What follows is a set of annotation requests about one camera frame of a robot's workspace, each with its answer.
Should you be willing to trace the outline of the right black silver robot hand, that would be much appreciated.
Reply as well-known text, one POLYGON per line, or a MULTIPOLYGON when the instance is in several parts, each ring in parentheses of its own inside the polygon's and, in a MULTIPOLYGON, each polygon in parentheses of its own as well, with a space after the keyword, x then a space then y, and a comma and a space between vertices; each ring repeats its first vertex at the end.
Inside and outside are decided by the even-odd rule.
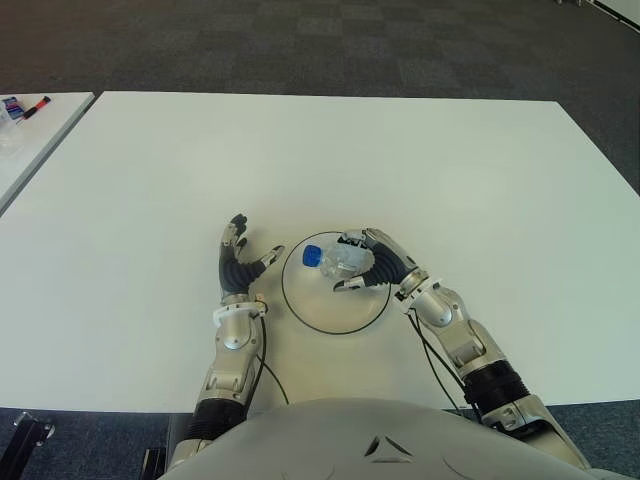
POLYGON ((400 298, 404 299, 429 277, 403 247, 380 229, 348 230, 340 235, 338 242, 370 251, 373 265, 364 273, 337 282, 334 292, 388 284, 398 285, 400 298))

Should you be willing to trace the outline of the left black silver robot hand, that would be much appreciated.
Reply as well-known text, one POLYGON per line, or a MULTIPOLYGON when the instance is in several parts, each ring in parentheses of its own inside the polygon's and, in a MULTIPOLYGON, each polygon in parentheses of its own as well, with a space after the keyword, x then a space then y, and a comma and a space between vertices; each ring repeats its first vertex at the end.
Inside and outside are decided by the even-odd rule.
POLYGON ((225 227, 219 244, 218 276, 222 298, 248 295, 250 286, 284 253, 285 247, 277 245, 257 260, 242 262, 239 255, 248 240, 247 217, 239 213, 225 227))

